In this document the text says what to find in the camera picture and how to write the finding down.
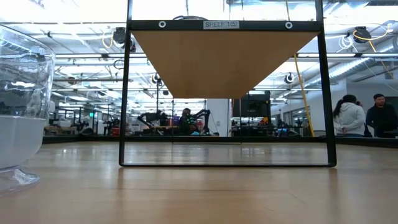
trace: white column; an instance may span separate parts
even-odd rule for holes
[[[231,102],[229,99],[207,99],[206,108],[210,110],[208,127],[210,133],[218,132],[220,136],[230,136]]]

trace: black hair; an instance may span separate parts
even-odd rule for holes
[[[375,94],[375,95],[373,96],[373,99],[375,100],[375,99],[377,99],[377,98],[379,98],[379,97],[384,97],[384,95],[383,95],[383,94],[380,94],[380,93]]]
[[[337,102],[336,108],[333,111],[333,117],[337,117],[340,114],[340,108],[343,103],[356,103],[356,97],[354,95],[345,95],[343,99]]]

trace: black metal frame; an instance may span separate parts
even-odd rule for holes
[[[239,30],[268,30],[280,32],[319,32],[318,34],[318,52],[322,81],[323,109],[325,111],[325,127],[326,127],[326,146],[328,163],[327,164],[126,164],[124,163],[124,145],[126,142],[126,109],[127,109],[127,91],[129,81],[129,59],[132,30],[204,30],[203,21],[180,20],[180,21],[133,21],[132,20],[132,2],[128,0],[127,5],[127,29],[126,42],[124,51],[124,73],[123,73],[123,90],[122,90],[122,111],[121,111],[121,129],[119,137],[119,165],[123,167],[334,167],[337,163],[335,134],[333,128],[331,91],[328,71],[328,61],[326,57],[326,40],[325,30],[323,26],[323,3],[322,0],[315,0],[315,9],[317,12],[317,20],[312,22],[289,21],[292,24],[291,29],[286,26],[286,21],[239,21],[238,29],[218,29],[227,31]],[[197,139],[203,140],[203,137],[189,137],[190,142],[198,142]],[[167,142],[175,142],[174,136],[164,138]]]

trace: woman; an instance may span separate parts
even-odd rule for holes
[[[337,136],[363,137],[365,119],[365,112],[356,105],[356,97],[353,95],[345,95],[333,111]]]

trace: man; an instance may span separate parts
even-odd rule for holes
[[[366,123],[374,128],[375,137],[394,138],[394,134],[386,133],[398,127],[398,117],[394,107],[386,104],[384,95],[378,93],[373,96],[374,106],[368,110]]]

